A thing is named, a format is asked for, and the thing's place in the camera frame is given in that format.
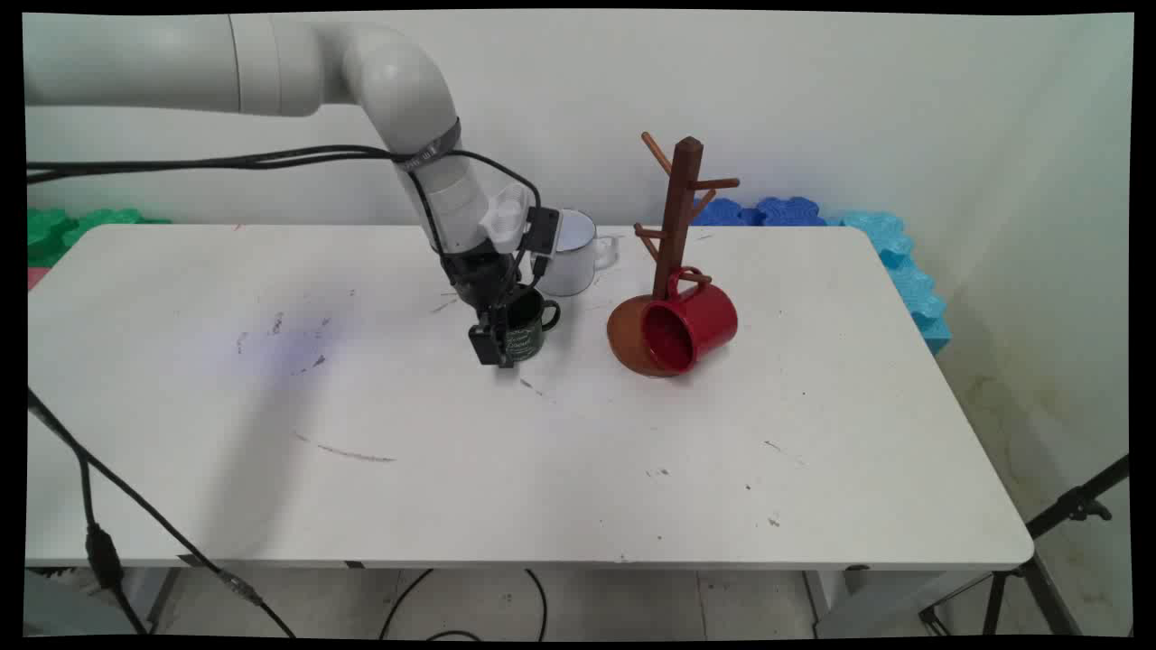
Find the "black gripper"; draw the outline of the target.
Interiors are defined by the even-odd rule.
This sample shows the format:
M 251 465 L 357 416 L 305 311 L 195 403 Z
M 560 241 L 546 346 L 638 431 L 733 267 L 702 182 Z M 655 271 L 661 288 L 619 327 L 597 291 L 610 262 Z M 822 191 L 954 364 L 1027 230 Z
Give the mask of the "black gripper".
M 475 246 L 459 254 L 442 254 L 442 268 L 460 301 L 476 312 L 468 339 L 481 365 L 513 367 L 507 353 L 507 309 L 521 272 L 516 254 L 501 254 L 494 246 Z

